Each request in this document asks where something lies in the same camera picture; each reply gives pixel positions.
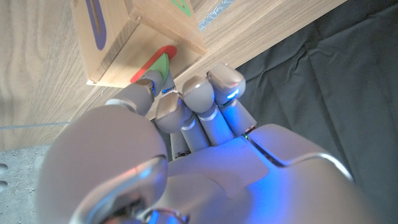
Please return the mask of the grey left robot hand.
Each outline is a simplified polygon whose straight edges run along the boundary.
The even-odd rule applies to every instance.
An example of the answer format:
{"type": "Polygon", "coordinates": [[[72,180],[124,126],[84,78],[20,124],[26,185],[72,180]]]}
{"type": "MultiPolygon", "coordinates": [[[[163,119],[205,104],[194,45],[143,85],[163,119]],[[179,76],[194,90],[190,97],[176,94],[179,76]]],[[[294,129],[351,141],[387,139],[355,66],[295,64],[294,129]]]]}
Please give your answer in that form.
{"type": "Polygon", "coordinates": [[[149,71],[54,140],[38,223],[380,223],[347,168],[239,102],[219,63],[181,91],[149,71]]]}

